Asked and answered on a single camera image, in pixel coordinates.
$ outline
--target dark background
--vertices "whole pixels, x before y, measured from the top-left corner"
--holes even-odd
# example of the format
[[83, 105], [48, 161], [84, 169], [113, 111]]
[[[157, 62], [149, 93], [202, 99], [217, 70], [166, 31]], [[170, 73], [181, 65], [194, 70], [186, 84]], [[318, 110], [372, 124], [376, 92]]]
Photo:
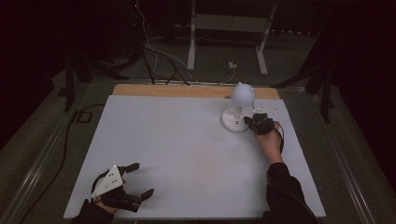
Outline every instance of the dark background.
[[[112, 7], [108, 2], [2, 1], [0, 148], [53, 90], [52, 77], [64, 70], [66, 36], [95, 59], [111, 61], [112, 54], [120, 53], [121, 47], [115, 44], [115, 24], [125, 25], [122, 1], [111, 1]], [[175, 36], [174, 24], [184, 26], [190, 21], [189, 1], [140, 2], [147, 22], [158, 34]], [[232, 2], [228, 7], [219, 7], [224, 1], [197, 2], [203, 12], [253, 16], [262, 12], [261, 7], [244, 1], [228, 1]], [[320, 32], [303, 71], [323, 61], [331, 65], [332, 83], [340, 88], [394, 189], [396, 111], [391, 90], [396, 75], [395, 6], [386, 0], [336, 5], [325, 1], [285, 1], [278, 5], [272, 26], [276, 33]]]

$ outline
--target lamp base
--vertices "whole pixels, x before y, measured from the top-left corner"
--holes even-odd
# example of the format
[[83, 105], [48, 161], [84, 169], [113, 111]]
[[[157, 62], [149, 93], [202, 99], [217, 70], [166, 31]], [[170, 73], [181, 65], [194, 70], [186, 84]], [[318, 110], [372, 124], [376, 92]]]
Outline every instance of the lamp base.
[[248, 114], [242, 109], [239, 118], [236, 119], [233, 117], [236, 110], [236, 106], [232, 106], [224, 110], [221, 116], [221, 122], [228, 131], [241, 133], [248, 129], [248, 125], [244, 121], [244, 117]]

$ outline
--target gray carpet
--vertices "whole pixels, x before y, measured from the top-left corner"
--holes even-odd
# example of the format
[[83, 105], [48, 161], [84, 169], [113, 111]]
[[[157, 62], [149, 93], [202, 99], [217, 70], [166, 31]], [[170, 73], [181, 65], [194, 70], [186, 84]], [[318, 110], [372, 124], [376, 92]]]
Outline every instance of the gray carpet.
[[[213, 46], [213, 41], [218, 40], [208, 40], [209, 44], [206, 42], [199, 44], [196, 69], [193, 73], [188, 74], [183, 68], [183, 64], [174, 59], [181, 75], [191, 84], [207, 84], [206, 82], [214, 84], [229, 80], [233, 73], [227, 67], [228, 62], [237, 63], [235, 76], [228, 82], [230, 84], [242, 81], [254, 86], [266, 86], [280, 82], [299, 72], [315, 38], [304, 35], [270, 35], [264, 50], [270, 73], [268, 77], [259, 75], [252, 41], [245, 40], [247, 43], [243, 44], [238, 42], [237, 46], [234, 45], [235, 43], [220, 43], [224, 45], [222, 47]], [[184, 63], [187, 61], [188, 39], [185, 37], [178, 38], [171, 43], [162, 38], [156, 38], [151, 40], [150, 44], [157, 50], [176, 56]], [[154, 58], [148, 55], [148, 62], [153, 68]], [[164, 78], [155, 77], [157, 83], [163, 83], [169, 77], [166, 74], [173, 72], [173, 67], [160, 59], [156, 71], [164, 73], [158, 75]], [[80, 97], [76, 100], [76, 109], [88, 105], [105, 104], [106, 98], [111, 94], [114, 86], [120, 83], [97, 71], [95, 74], [92, 83], [77, 86]], [[147, 68], [140, 61], [122, 71], [121, 74], [130, 77], [131, 79], [127, 81], [130, 83], [149, 83]], [[289, 110], [291, 121], [327, 213], [327, 216], [321, 219], [322, 223], [365, 223], [362, 221], [364, 214], [359, 209], [362, 202], [356, 201], [356, 197], [351, 195], [353, 192], [358, 192], [363, 196], [364, 203], [369, 207], [375, 223], [396, 223], [395, 194], [381, 173], [337, 88], [332, 87], [332, 102], [335, 108], [330, 110], [331, 124], [325, 124], [318, 114], [319, 96], [307, 95], [302, 91], [302, 88], [299, 88], [303, 87], [306, 81], [307, 79], [303, 79], [296, 82], [286, 89], [279, 90], [279, 93]], [[56, 90], [48, 96], [0, 153], [0, 168], [5, 177], [0, 185], [1, 215], [17, 192], [35, 158], [46, 147], [54, 130], [57, 130], [60, 123], [64, 124], [63, 118], [70, 116], [63, 112], [65, 99], [56, 96], [59, 88], [64, 86], [64, 73], [58, 75], [54, 79], [54, 83]], [[171, 83], [179, 84], [181, 81], [175, 80]], [[102, 106], [92, 107], [89, 109], [93, 114], [90, 123], [73, 123], [70, 126], [64, 168], [24, 223], [69, 222], [63, 219], [64, 209], [102, 110]], [[20, 217], [26, 213], [30, 205], [48, 185], [59, 167], [63, 157], [65, 128], [62, 129], [59, 139], [54, 142], [56, 144], [53, 146], [53, 154], [38, 179], [26, 206], [19, 213]], [[346, 167], [339, 162], [339, 151], [342, 152], [341, 159], [346, 162]], [[352, 185], [354, 189], [348, 185], [351, 180], [356, 184]], [[115, 220], [114, 223], [125, 223], [125, 221]]]

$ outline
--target person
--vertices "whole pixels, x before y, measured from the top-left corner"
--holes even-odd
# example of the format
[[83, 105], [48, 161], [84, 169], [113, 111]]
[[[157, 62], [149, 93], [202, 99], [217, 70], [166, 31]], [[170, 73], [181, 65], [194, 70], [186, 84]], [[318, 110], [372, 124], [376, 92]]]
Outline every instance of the person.
[[[288, 166], [283, 162], [280, 145], [281, 137], [277, 133], [279, 123], [266, 135], [255, 134], [264, 157], [270, 166], [267, 171], [267, 202], [271, 211], [263, 212], [265, 224], [316, 224], [318, 221], [304, 201], [300, 182], [290, 175]], [[109, 224], [118, 208], [106, 206], [97, 197], [94, 202], [85, 200], [72, 224]]]

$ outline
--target white lamp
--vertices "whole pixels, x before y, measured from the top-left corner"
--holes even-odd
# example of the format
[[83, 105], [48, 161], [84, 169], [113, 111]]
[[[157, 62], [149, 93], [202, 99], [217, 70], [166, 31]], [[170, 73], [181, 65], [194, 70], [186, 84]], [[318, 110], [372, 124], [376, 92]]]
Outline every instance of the white lamp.
[[244, 121], [244, 117], [248, 114], [243, 110], [243, 107], [253, 105], [255, 97], [254, 89], [248, 84], [239, 82], [233, 88], [231, 101], [234, 106], [224, 110], [221, 117], [221, 122], [227, 130], [240, 133], [248, 129], [248, 125]]

